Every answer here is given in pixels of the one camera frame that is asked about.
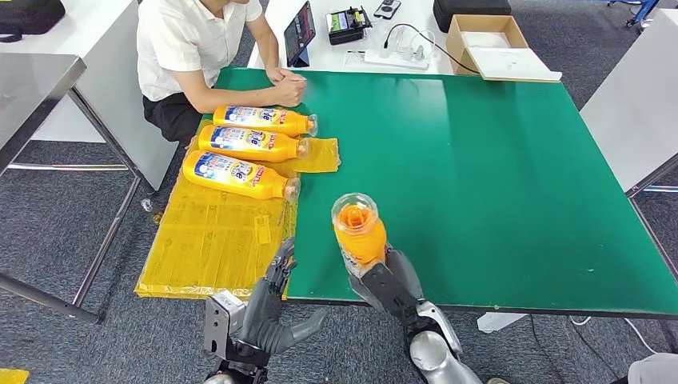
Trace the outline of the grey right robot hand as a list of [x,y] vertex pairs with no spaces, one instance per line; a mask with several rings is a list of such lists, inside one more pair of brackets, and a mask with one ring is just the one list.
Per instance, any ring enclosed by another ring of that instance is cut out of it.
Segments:
[[409,259],[387,245],[385,261],[374,264],[361,278],[348,273],[355,294],[373,308],[394,317],[410,317],[424,299],[417,273]]

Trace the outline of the person's right hand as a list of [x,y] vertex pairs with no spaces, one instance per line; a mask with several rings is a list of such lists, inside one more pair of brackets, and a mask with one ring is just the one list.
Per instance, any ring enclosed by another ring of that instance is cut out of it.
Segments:
[[274,83],[273,103],[284,107],[295,107],[301,103],[306,88],[306,79],[298,74],[287,74]]

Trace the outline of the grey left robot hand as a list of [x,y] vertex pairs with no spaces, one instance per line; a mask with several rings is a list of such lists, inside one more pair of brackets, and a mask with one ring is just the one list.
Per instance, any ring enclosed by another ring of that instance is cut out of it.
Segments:
[[287,287],[293,260],[294,238],[288,237],[277,249],[265,275],[255,284],[245,310],[239,340],[267,354],[280,354],[317,333],[328,316],[320,308],[306,320],[292,326],[280,323],[281,297]]

